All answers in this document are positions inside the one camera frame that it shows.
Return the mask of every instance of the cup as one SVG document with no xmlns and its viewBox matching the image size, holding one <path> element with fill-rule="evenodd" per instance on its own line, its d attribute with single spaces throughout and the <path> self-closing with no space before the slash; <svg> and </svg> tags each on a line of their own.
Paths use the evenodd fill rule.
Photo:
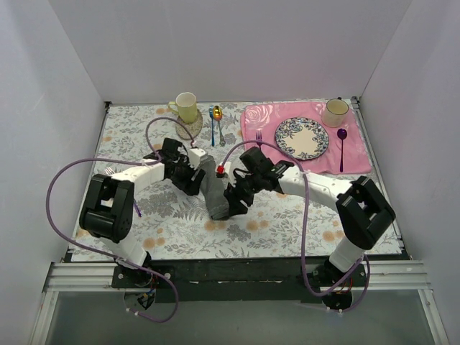
<svg viewBox="0 0 460 345">
<path fill-rule="evenodd" d="M 330 99 L 326 103 L 321 119 L 327 127 L 339 127 L 348 113 L 348 104 L 341 97 Z"/>
<path fill-rule="evenodd" d="M 175 102 L 171 101 L 167 104 L 169 110 L 179 115 L 179 117 L 186 123 L 191 124 L 197 118 L 196 96 L 191 92 L 182 92 L 175 98 Z"/>
</svg>

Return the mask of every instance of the fork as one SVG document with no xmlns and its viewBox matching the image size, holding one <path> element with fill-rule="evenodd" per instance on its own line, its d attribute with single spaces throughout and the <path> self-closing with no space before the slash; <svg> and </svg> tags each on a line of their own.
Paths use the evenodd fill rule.
<svg viewBox="0 0 460 345">
<path fill-rule="evenodd" d="M 113 170 L 111 167 L 106 167 L 106 168 L 104 169 L 104 173 L 105 173 L 106 175 L 109 175 L 109 176 L 110 176 L 110 175 L 115 174 L 115 170 Z M 134 210 L 136 210 L 136 213 L 137 213 L 137 215 L 138 215 L 139 217 L 142 217 L 141 210 L 140 210 L 139 206 L 137 205 L 136 200 L 134 200 Z"/>
<path fill-rule="evenodd" d="M 257 145 L 259 145 L 259 149 L 260 151 L 262 151 L 262 131 L 260 129 L 258 129 L 256 131 L 256 140 L 258 141 Z"/>
</svg>

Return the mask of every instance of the gray napkin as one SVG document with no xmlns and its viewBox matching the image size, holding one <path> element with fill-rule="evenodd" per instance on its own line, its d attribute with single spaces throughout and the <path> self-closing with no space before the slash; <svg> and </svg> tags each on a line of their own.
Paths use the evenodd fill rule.
<svg viewBox="0 0 460 345">
<path fill-rule="evenodd" d="M 209 216 L 214 221 L 229 217 L 229 202 L 224 196 L 224 184 L 216 177 L 216 161 L 214 157 L 207 156 L 199 165 L 206 172 L 201 181 L 200 190 L 204 195 Z"/>
</svg>

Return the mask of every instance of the white wall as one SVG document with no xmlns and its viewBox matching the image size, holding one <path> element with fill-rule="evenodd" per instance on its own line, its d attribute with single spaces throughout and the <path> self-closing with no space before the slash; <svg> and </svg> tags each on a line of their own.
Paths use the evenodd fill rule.
<svg viewBox="0 0 460 345">
<path fill-rule="evenodd" d="M 410 0 L 50 0 L 105 101 L 361 95 Z"/>
<path fill-rule="evenodd" d="M 26 344 L 52 260 L 65 253 L 45 193 L 67 162 L 94 154 L 104 103 L 47 0 L 0 0 L 0 344 Z M 71 234 L 89 166 L 69 172 L 53 213 Z"/>
<path fill-rule="evenodd" d="M 410 5 L 362 97 L 369 135 L 410 253 L 423 259 L 460 344 L 460 3 Z"/>
</svg>

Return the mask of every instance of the folded napkin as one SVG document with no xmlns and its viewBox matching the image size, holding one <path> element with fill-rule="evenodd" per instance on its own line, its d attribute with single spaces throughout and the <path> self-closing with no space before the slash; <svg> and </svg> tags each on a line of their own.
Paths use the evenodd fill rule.
<svg viewBox="0 0 460 345">
<path fill-rule="evenodd" d="M 344 140 L 344 171 L 340 172 L 341 140 L 337 137 L 339 128 L 329 128 L 321 121 L 325 103 L 309 101 L 296 103 L 272 103 L 247 106 L 241 115 L 241 132 L 244 140 L 255 140 L 256 131 L 262 131 L 262 141 L 277 146 L 275 142 L 276 128 L 286 119 L 308 117 L 321 124 L 329 135 L 329 146 L 326 152 L 314 160 L 301 161 L 305 170 L 312 173 L 332 174 L 366 174 L 372 170 L 364 143 L 359 132 L 357 121 L 352 109 L 339 128 L 345 128 L 348 137 Z M 246 150 L 256 144 L 246 144 Z M 271 147 L 262 145 L 264 155 L 274 163 L 286 160 L 286 157 Z"/>
</svg>

